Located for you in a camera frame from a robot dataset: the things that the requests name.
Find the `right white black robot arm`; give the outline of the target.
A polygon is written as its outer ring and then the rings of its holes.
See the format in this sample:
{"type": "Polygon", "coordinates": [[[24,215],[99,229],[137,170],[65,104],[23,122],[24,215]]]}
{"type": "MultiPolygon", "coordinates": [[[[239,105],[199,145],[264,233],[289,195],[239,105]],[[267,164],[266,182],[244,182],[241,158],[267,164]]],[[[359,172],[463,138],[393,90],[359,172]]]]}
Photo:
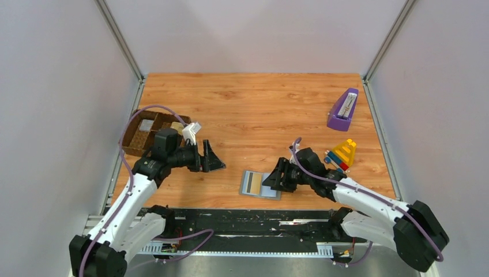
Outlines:
{"type": "Polygon", "coordinates": [[[370,190],[343,172],[327,168],[311,148],[291,152],[290,159],[278,159],[263,185],[289,193],[308,185],[320,197],[343,204],[332,215],[339,233],[385,246],[419,272],[444,260],[442,251],[449,237],[426,203],[409,204],[370,190]]]}

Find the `grey card holder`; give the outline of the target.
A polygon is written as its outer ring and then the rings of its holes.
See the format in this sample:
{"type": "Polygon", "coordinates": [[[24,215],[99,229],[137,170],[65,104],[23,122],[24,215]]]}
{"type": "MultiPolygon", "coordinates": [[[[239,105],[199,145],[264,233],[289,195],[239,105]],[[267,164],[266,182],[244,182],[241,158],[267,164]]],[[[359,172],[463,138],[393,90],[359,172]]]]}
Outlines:
{"type": "Polygon", "coordinates": [[[281,192],[271,189],[270,186],[264,185],[268,176],[270,176],[270,173],[245,170],[242,175],[238,191],[239,194],[279,201],[281,199],[281,192]]]}

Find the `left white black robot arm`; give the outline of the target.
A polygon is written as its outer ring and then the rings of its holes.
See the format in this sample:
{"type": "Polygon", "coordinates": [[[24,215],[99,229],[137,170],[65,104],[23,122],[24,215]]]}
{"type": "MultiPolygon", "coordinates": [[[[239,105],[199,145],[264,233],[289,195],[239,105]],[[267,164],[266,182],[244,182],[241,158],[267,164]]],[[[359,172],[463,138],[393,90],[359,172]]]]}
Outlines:
{"type": "Polygon", "coordinates": [[[199,153],[193,127],[191,123],[182,133],[166,128],[155,134],[153,145],[130,168],[128,182],[109,211],[88,234],[71,240],[73,276],[124,276],[133,257],[151,240],[178,244],[184,239],[175,233],[175,212],[168,207],[154,205],[137,224],[133,221],[172,169],[209,173],[226,167],[208,140],[199,153]]]}

